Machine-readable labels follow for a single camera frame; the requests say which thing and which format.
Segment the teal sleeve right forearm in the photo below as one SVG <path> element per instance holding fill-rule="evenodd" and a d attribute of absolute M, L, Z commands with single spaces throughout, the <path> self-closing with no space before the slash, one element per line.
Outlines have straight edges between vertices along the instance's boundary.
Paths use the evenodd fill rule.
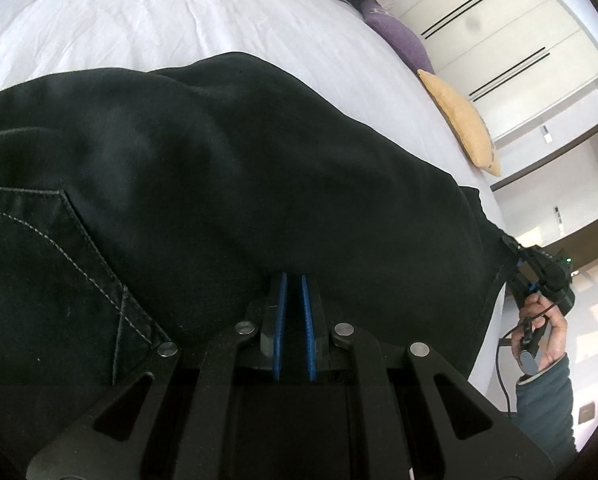
<path fill-rule="evenodd" d="M 553 462 L 561 474 L 576 459 L 573 433 L 573 390 L 569 359 L 557 362 L 516 383 L 516 426 Z"/>

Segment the person right hand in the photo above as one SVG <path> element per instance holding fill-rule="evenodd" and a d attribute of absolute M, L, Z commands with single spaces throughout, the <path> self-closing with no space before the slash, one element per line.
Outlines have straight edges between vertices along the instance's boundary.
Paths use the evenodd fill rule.
<path fill-rule="evenodd" d="M 535 333 L 540 335 L 536 341 L 536 355 L 523 343 L 524 321 L 531 321 L 530 340 Z M 519 322 L 512 331 L 510 344 L 512 355 L 520 370 L 531 377 L 543 373 L 566 355 L 568 323 L 561 310 L 539 292 L 527 296 L 519 311 Z"/>

